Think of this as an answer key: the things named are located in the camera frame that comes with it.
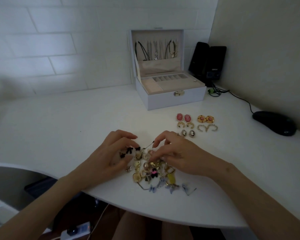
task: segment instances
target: white power strip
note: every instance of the white power strip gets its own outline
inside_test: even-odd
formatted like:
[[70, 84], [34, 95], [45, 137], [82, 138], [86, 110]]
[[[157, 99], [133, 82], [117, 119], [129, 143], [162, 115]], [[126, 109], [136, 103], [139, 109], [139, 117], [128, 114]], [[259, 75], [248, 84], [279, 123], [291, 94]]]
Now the white power strip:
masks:
[[60, 240], [72, 240], [90, 234], [91, 231], [90, 222], [86, 222], [84, 224], [77, 226], [76, 230], [78, 231], [74, 235], [72, 235], [70, 232], [67, 232], [68, 230], [64, 230], [61, 233]]

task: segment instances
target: black mouse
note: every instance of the black mouse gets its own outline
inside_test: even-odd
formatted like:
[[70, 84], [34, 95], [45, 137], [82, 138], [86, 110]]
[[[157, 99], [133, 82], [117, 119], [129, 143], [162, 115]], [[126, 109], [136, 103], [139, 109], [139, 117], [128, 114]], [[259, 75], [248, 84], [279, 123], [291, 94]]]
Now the black mouse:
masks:
[[253, 113], [252, 118], [282, 136], [293, 136], [297, 130], [292, 119], [279, 113], [257, 111]]

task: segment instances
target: white desk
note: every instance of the white desk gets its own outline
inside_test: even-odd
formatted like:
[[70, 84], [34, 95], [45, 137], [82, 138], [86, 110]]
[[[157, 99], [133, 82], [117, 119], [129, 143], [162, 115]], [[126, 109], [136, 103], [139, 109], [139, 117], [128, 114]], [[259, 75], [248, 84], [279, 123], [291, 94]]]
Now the white desk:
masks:
[[[245, 175], [300, 218], [300, 132], [280, 136], [252, 119], [249, 106], [231, 94], [147, 111], [132, 85], [26, 98], [0, 104], [0, 166], [60, 178], [84, 161], [116, 129], [148, 145], [164, 130], [177, 131], [177, 113], [212, 115], [218, 132], [190, 139], [236, 165]], [[244, 227], [228, 196], [210, 179], [176, 173], [177, 183], [197, 190], [170, 194], [143, 191], [132, 172], [89, 193], [120, 208], [152, 218], [209, 227]]]

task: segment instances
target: thigh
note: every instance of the thigh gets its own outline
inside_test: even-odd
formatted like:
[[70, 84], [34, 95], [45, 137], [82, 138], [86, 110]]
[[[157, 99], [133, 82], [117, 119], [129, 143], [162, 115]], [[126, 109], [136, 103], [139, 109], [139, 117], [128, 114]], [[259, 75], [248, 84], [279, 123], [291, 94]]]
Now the thigh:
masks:
[[112, 240], [144, 240], [145, 237], [145, 218], [126, 211], [115, 230]]
[[193, 240], [190, 227], [169, 222], [162, 222], [162, 240]]

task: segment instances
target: hand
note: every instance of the hand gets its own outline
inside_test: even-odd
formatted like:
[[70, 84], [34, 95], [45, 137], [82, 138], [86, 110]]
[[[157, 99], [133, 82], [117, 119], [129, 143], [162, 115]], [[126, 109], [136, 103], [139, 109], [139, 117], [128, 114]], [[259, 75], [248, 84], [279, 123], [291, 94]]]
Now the hand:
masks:
[[119, 150], [125, 147], [139, 147], [139, 145], [132, 140], [136, 138], [136, 135], [122, 130], [110, 132], [104, 142], [88, 159], [66, 177], [68, 177], [76, 187], [79, 187], [79, 190], [84, 190], [112, 179], [120, 171], [127, 168], [127, 164], [131, 161], [132, 156], [124, 157], [116, 165], [110, 165], [110, 161]]
[[156, 137], [152, 147], [156, 148], [164, 139], [164, 146], [152, 155], [150, 162], [162, 159], [182, 172], [207, 177], [218, 173], [226, 164], [222, 159], [204, 151], [193, 142], [172, 131], [161, 133]]

